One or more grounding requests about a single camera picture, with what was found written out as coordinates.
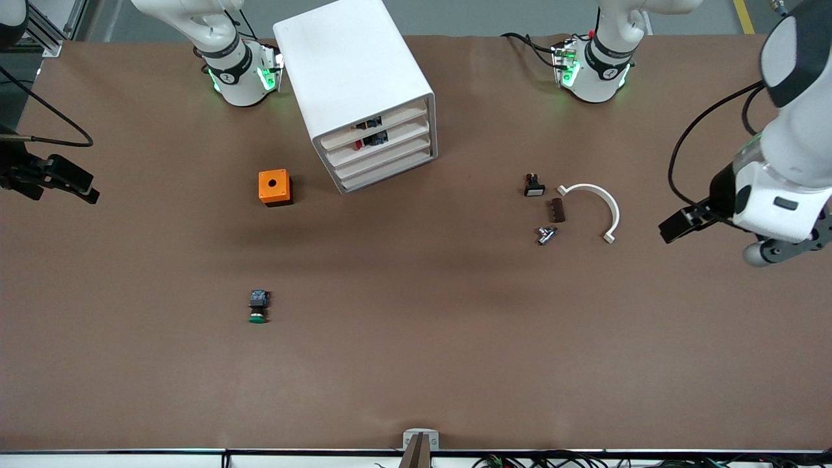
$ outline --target white box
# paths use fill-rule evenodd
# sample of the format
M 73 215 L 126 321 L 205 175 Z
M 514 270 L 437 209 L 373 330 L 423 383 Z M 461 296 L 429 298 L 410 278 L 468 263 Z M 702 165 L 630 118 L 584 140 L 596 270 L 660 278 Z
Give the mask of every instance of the white box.
M 341 193 L 436 158 L 433 90 L 381 0 L 332 2 L 276 23 L 275 38 L 306 130 Z M 356 127 L 378 117 L 378 127 Z M 364 143 L 380 132 L 387 142 Z

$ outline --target brown table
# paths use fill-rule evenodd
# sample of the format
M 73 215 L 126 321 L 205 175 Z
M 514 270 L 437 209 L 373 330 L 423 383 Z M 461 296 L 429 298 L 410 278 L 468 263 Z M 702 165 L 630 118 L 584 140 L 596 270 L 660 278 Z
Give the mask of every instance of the brown table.
M 215 95 L 191 45 L 68 43 L 35 89 L 92 149 L 89 206 L 0 193 L 0 446 L 822 449 L 832 436 L 828 252 L 768 269 L 725 227 L 666 246 L 685 126 L 758 79 L 762 37 L 648 37 L 614 102 L 588 105 L 504 38 L 410 37 L 440 158 L 341 196 L 286 93 Z M 761 98 L 752 121 L 773 115 Z M 746 140 L 741 102 L 680 155 L 703 197 Z M 30 102 L 22 132 L 75 137 Z M 265 208 L 285 167 L 297 204 Z M 622 208 L 544 198 L 590 182 Z M 247 322 L 274 292 L 273 321 Z

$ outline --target yellow tape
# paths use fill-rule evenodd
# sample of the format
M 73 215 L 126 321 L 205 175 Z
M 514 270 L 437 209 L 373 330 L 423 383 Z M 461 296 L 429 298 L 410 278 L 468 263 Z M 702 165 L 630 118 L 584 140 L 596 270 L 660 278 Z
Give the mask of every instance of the yellow tape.
M 745 8 L 745 0 L 734 0 L 734 8 L 736 9 L 736 16 L 740 19 L 742 32 L 744 34 L 754 34 L 754 25 L 751 24 L 751 17 L 748 16 L 748 9 Z

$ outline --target orange cube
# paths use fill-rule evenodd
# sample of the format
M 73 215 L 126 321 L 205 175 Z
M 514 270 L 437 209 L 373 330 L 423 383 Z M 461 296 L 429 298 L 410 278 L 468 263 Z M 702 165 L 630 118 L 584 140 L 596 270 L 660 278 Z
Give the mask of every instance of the orange cube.
M 258 186 L 260 201 L 267 207 L 284 207 L 295 203 L 292 197 L 292 177 L 285 169 L 263 171 Z

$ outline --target green light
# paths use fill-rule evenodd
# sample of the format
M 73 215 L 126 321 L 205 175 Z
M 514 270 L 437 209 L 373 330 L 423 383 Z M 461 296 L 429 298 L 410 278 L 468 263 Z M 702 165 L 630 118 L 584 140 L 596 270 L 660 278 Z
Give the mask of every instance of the green light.
M 263 87 L 266 91 L 275 89 L 275 79 L 273 78 L 274 73 L 270 72 L 268 69 L 264 70 L 260 67 L 257 68 L 257 73 L 260 76 L 260 80 L 263 82 Z
M 626 68 L 624 68 L 624 71 L 622 72 L 622 80 L 620 82 L 618 82 L 618 87 L 624 86 L 624 81 L 626 80 L 626 73 L 629 72 L 629 71 L 630 71 L 630 65 L 627 64 Z
M 580 71 L 581 63 L 578 60 L 572 62 L 572 66 L 563 73 L 563 86 L 572 87 L 572 84 L 575 82 L 575 77 L 577 77 Z
M 216 77 L 214 77 L 214 73 L 210 70 L 210 68 L 208 69 L 208 76 L 210 77 L 210 80 L 214 82 L 214 90 L 217 92 L 222 92 L 220 91 L 220 85 L 216 84 Z

